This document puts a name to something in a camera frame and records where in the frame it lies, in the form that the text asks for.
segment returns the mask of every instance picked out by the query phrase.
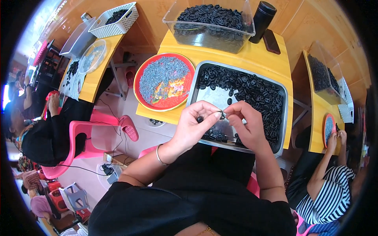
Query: black and white striped shirt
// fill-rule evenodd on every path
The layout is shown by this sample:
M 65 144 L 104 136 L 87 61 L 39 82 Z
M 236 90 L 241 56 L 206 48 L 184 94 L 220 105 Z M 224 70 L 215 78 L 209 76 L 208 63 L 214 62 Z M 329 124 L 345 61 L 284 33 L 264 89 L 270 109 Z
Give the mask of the black and white striped shirt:
M 308 224 L 327 224 L 340 218 L 350 206 L 348 180 L 354 179 L 352 169 L 342 165 L 331 167 L 324 175 L 324 184 L 315 201 L 307 194 L 296 211 Z

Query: clear plastic container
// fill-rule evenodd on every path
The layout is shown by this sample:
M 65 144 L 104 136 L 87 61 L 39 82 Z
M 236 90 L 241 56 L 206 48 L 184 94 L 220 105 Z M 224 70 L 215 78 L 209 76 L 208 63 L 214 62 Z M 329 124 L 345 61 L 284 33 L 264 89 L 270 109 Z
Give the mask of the clear plastic container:
M 80 58 L 84 51 L 96 40 L 96 36 L 88 32 L 95 21 L 96 18 L 94 17 L 79 24 L 64 44 L 59 55 L 68 58 Z
M 220 5 L 222 8 L 242 12 L 245 31 L 206 23 L 177 21 L 186 8 L 202 4 Z M 235 54 L 256 34 L 249 0 L 176 0 L 165 14 L 163 22 L 168 25 L 179 44 L 213 48 Z
M 104 60 L 106 52 L 106 41 L 104 39 L 95 41 L 80 58 L 79 73 L 88 74 L 97 69 Z
M 316 60 L 311 57 L 315 57 L 323 65 L 314 63 Z M 344 77 L 340 65 L 319 41 L 314 41 L 311 44 L 310 50 L 308 51 L 308 60 L 310 63 L 315 93 L 331 105 L 346 104 L 344 84 L 342 82 Z M 332 86 L 331 75 L 327 68 L 331 70 L 331 73 L 335 77 L 337 84 L 339 85 L 339 92 Z

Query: fingernail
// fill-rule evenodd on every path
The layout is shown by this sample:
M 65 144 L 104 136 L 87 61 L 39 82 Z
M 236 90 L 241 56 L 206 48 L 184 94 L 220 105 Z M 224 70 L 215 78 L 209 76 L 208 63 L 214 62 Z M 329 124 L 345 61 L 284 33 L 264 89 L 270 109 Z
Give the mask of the fingernail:
M 222 116 L 222 114 L 219 113 L 219 112 L 216 112 L 214 116 L 215 116 L 215 118 L 216 118 L 217 120 L 219 120 L 220 117 Z

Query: power adapter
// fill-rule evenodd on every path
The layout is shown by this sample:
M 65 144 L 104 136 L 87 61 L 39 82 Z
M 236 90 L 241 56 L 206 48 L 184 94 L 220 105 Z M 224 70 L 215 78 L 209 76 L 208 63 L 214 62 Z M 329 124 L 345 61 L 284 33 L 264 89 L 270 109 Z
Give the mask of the power adapter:
M 114 172 L 114 169 L 113 168 L 109 168 L 106 164 L 103 164 L 101 167 L 104 170 L 104 173 L 106 175 L 111 175 Z

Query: pink shirt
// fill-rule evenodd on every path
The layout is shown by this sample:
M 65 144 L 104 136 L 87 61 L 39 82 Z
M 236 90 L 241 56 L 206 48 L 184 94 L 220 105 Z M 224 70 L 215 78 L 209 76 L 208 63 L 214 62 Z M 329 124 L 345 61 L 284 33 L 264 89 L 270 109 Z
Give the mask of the pink shirt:
M 47 212 L 50 216 L 51 207 L 45 196 L 35 196 L 30 200 L 31 211 L 38 217 L 43 218 L 42 212 Z

